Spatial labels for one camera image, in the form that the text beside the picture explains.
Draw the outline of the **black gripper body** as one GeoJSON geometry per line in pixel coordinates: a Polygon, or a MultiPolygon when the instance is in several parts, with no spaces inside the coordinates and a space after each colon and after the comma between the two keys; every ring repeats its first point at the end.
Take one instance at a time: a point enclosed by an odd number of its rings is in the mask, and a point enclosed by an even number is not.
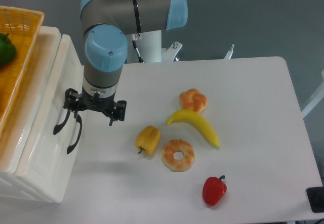
{"type": "Polygon", "coordinates": [[[92,110],[101,112],[104,115],[110,115],[113,112],[114,96],[115,94],[107,98],[97,98],[95,96],[90,96],[86,92],[82,92],[80,99],[80,109],[92,110]]]}

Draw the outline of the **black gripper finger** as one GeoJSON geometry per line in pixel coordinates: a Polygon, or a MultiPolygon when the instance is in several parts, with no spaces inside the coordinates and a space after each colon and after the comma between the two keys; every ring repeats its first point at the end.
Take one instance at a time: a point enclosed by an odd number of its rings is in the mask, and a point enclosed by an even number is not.
{"type": "Polygon", "coordinates": [[[110,118],[109,126],[115,121],[124,121],[126,113],[127,102],[125,100],[112,101],[108,107],[103,110],[103,114],[110,118]]]}
{"type": "Polygon", "coordinates": [[[68,88],[65,91],[63,108],[68,110],[69,113],[72,112],[75,119],[78,116],[78,112],[88,109],[88,107],[84,103],[83,95],[79,94],[78,91],[72,88],[68,88]]]}

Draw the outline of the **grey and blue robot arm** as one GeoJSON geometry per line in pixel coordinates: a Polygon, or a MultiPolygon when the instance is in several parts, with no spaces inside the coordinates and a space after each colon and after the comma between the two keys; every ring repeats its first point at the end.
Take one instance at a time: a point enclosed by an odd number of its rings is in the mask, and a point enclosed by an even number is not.
{"type": "Polygon", "coordinates": [[[81,0],[85,63],[82,92],[68,89],[63,107],[81,123],[80,111],[103,113],[111,122],[125,117],[126,101],[115,101],[127,62],[127,36],[183,27],[187,0],[81,0]]]}

